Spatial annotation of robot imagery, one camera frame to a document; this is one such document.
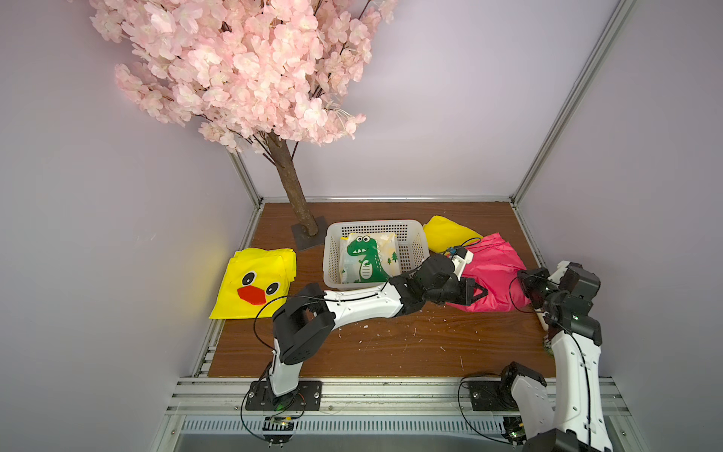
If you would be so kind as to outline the pink raincoat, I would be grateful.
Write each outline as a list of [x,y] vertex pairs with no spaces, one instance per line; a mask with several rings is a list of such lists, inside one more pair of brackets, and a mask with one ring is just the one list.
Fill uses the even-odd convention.
[[488,290],[470,306],[453,307],[467,313],[512,312],[530,304],[518,280],[518,271],[525,264],[516,250],[501,235],[472,237],[463,246],[473,254],[473,261],[465,266],[464,278],[472,278]]

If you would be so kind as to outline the plain yellow raincoat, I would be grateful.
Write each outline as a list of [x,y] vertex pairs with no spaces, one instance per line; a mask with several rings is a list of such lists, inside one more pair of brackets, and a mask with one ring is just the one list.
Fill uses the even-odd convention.
[[483,235],[450,220],[434,216],[423,226],[427,246],[434,253],[443,253],[450,248],[472,245],[483,238]]

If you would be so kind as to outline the dinosaur print raincoat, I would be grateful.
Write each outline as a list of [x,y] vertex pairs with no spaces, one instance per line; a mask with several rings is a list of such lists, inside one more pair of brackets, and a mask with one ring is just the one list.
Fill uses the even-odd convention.
[[385,283],[401,274],[401,257],[394,233],[351,233],[340,241],[342,284]]

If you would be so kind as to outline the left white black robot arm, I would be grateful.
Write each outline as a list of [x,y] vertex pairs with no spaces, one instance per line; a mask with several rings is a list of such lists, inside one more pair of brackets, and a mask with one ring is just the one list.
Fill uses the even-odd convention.
[[320,350],[332,331],[375,318],[399,318],[429,302],[470,306],[488,295],[472,277],[462,275],[472,252],[452,257],[435,254],[384,284],[352,291],[323,290],[309,284],[280,307],[273,320],[274,359],[265,381],[271,399],[297,393],[305,361]]

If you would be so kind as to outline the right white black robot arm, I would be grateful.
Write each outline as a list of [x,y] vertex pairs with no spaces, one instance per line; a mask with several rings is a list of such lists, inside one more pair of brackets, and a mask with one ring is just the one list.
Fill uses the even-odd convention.
[[525,430],[524,451],[611,451],[602,405],[599,362],[602,327],[589,315],[601,288],[597,275],[562,261],[518,272],[523,295],[548,325],[555,358],[555,401],[538,372],[511,363],[501,388],[511,395]]

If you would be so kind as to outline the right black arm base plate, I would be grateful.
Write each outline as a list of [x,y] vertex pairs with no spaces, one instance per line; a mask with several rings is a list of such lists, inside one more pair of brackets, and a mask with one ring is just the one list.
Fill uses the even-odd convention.
[[498,380],[468,380],[467,389],[474,412],[513,412],[517,405]]

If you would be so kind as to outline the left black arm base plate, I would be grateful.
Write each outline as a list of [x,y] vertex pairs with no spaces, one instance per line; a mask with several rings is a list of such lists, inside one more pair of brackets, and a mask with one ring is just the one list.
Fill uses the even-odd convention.
[[297,389],[285,395],[275,395],[268,380],[250,385],[244,409],[250,412],[318,411],[323,382],[302,380]]

